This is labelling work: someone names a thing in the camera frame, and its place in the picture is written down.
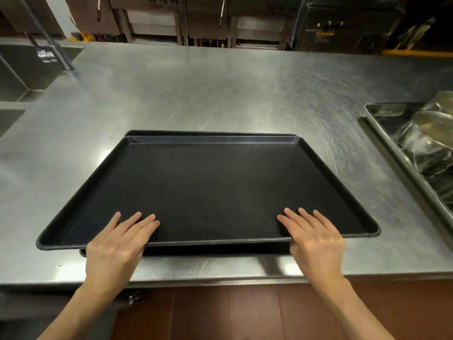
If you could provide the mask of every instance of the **forearm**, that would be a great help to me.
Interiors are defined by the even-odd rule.
[[[394,340],[343,278],[329,288],[318,290],[351,340]]]
[[[109,301],[93,296],[84,286],[80,287],[38,340],[81,339],[108,303]]]

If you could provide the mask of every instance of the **hand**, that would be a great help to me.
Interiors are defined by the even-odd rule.
[[[141,213],[118,223],[117,212],[87,245],[87,278],[82,291],[104,303],[111,302],[127,285],[143,255],[144,246],[159,226],[152,214],[136,223]]]
[[[344,280],[341,262],[345,242],[337,228],[318,211],[313,216],[303,208],[299,214],[286,208],[277,219],[287,228],[294,242],[289,250],[303,275],[320,291]]]

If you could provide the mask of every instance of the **stainless steel countertop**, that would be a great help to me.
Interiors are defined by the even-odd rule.
[[[59,77],[0,139],[0,285],[83,281],[77,250],[40,251],[35,241],[131,129],[298,134],[382,229],[346,240],[345,274],[453,273],[442,231],[357,122],[365,103],[423,101],[453,89],[451,60],[84,46],[78,78]],[[132,283],[282,278],[303,279],[291,256],[145,257]]]

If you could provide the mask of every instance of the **black baking tray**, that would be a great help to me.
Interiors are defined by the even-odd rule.
[[[85,248],[116,211],[161,226],[147,246],[289,242],[283,208],[319,210],[344,237],[380,229],[296,135],[129,131],[38,237]]]

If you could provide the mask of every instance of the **faucet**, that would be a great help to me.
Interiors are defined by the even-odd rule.
[[[44,37],[47,40],[48,45],[51,48],[51,51],[46,51],[43,48],[41,48],[36,40],[30,35],[26,34],[28,39],[31,41],[31,44],[36,48],[36,51],[38,53],[38,57],[45,63],[49,62],[57,62],[59,61],[62,65],[63,68],[66,70],[68,74],[76,74],[77,70],[73,66],[71,60],[68,58],[66,53],[63,51],[61,46],[52,38],[52,36],[47,32],[47,30],[44,28],[42,23],[39,21],[38,17],[28,4],[26,0],[20,0],[28,14],[30,14],[31,18],[33,19],[34,23],[36,26],[39,28],[41,33],[44,35]]]

